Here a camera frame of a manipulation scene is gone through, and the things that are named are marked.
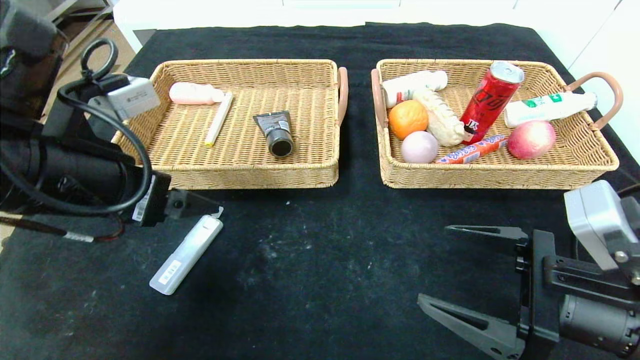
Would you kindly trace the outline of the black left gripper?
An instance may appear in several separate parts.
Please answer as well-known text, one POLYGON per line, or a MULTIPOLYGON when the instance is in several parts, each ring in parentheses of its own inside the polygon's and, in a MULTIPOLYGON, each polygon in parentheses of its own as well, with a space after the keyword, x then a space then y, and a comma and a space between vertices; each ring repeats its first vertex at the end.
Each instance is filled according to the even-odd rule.
MULTIPOLYGON (((95 169, 97 196, 105 205, 131 198, 142 184, 143 169, 119 161, 100 160, 95 169)), ((150 187, 143 198, 121 213, 141 227, 153 227, 165 217, 182 219, 202 215, 219 217, 222 206, 214 200, 184 189, 169 190, 172 177, 153 170, 150 187)))

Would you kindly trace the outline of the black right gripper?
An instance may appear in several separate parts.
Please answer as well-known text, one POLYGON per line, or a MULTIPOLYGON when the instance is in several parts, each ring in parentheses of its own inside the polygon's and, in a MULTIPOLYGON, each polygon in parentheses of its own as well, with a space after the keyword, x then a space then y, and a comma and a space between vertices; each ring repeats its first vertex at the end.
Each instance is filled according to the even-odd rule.
POLYGON ((420 293, 428 317, 494 360, 546 360, 562 338, 614 354, 639 358, 639 287, 619 269, 604 271, 584 260, 559 256, 554 235, 519 227, 445 226, 485 237, 496 253, 516 256, 522 276, 519 323, 473 311, 420 293))

